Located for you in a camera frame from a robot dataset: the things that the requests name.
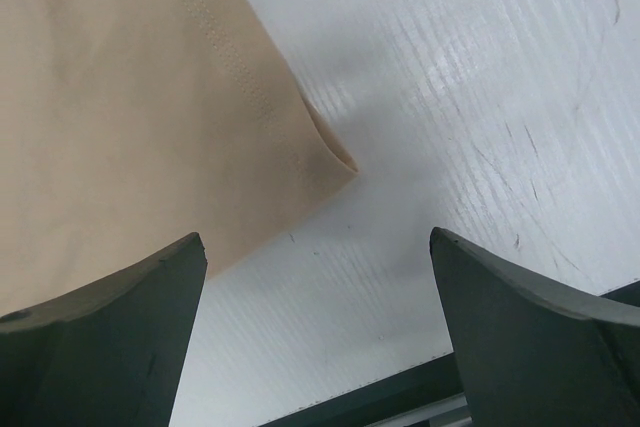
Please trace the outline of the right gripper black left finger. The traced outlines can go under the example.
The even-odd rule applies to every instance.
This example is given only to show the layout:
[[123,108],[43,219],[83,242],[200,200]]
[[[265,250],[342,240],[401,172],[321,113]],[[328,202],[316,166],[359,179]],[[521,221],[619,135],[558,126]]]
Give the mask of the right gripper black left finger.
[[2,316],[2,425],[168,425],[206,271],[191,233]]

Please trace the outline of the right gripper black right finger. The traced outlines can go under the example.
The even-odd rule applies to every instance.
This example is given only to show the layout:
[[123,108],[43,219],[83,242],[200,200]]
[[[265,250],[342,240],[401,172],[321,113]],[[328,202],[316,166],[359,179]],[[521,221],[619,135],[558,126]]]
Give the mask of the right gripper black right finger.
[[435,228],[430,255],[477,426],[636,426],[639,309]]

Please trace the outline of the beige t-shirt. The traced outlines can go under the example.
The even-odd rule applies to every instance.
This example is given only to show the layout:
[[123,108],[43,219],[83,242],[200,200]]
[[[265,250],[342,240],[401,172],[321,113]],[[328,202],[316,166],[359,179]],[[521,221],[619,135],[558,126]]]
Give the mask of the beige t-shirt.
[[196,232],[226,269],[356,165],[247,0],[1,0],[1,310]]

